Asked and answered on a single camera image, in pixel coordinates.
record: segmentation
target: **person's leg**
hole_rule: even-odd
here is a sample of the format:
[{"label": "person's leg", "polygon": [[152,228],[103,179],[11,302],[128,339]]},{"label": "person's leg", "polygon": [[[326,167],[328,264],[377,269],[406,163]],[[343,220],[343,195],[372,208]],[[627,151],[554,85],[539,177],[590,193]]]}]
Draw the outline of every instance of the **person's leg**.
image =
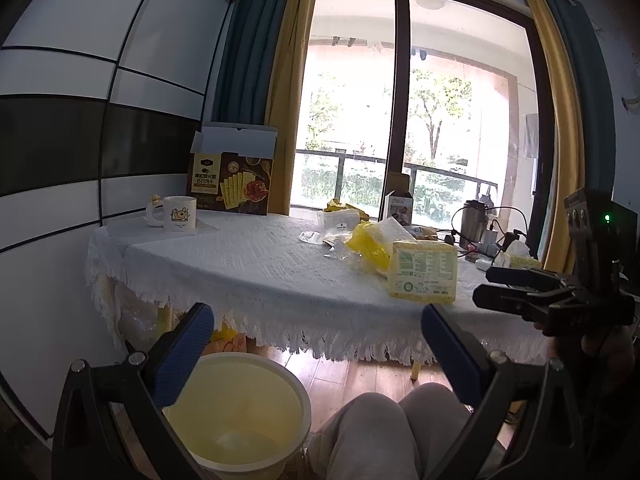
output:
[{"label": "person's leg", "polygon": [[362,394],[343,406],[311,438],[307,456],[326,480],[418,480],[404,411],[381,394]]},{"label": "person's leg", "polygon": [[[471,413],[452,391],[438,383],[418,386],[400,401],[400,406],[418,446],[421,475],[427,478],[457,439]],[[481,473],[497,469],[503,456],[504,448],[496,441]]]}]

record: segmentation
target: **mug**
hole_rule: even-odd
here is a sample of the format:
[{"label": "mug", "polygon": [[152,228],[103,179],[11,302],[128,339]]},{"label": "mug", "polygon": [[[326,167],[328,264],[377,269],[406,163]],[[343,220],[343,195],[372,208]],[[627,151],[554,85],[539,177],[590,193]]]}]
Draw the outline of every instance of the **mug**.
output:
[{"label": "mug", "polygon": [[[154,213],[162,206],[162,219]],[[152,227],[164,227],[167,231],[193,231],[196,228],[196,199],[193,196],[151,197],[146,206],[146,223]]]}]

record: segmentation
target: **yellow bucket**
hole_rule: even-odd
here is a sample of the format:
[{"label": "yellow bucket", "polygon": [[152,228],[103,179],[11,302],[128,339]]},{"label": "yellow bucket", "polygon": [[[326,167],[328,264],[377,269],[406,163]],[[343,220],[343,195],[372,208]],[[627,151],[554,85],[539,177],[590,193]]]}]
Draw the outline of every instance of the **yellow bucket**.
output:
[{"label": "yellow bucket", "polygon": [[198,464],[222,480],[276,480],[311,427],[298,378],[240,352],[201,357],[164,412]]}]

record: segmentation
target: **black wardrobe panel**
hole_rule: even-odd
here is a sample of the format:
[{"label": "black wardrobe panel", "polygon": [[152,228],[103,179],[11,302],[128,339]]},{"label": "black wardrobe panel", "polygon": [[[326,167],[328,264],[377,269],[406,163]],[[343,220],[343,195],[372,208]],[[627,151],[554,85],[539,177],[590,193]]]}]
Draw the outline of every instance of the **black wardrobe panel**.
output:
[{"label": "black wardrobe panel", "polygon": [[102,177],[186,173],[200,121],[109,104],[102,141]]},{"label": "black wardrobe panel", "polygon": [[105,101],[0,97],[0,196],[98,178]]}]

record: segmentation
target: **table leg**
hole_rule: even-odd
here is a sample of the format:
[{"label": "table leg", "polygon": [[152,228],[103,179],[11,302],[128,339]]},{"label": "table leg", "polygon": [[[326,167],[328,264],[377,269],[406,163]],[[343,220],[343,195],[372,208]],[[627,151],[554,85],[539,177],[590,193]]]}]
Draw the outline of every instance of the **table leg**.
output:
[{"label": "table leg", "polygon": [[411,380],[412,381],[417,381],[418,380],[418,374],[420,373],[420,368],[422,368],[422,365],[418,361],[414,361],[414,365],[411,367]]},{"label": "table leg", "polygon": [[173,317],[173,309],[171,308],[171,305],[167,304],[164,307],[158,308],[158,323],[156,325],[158,337],[171,330]]}]

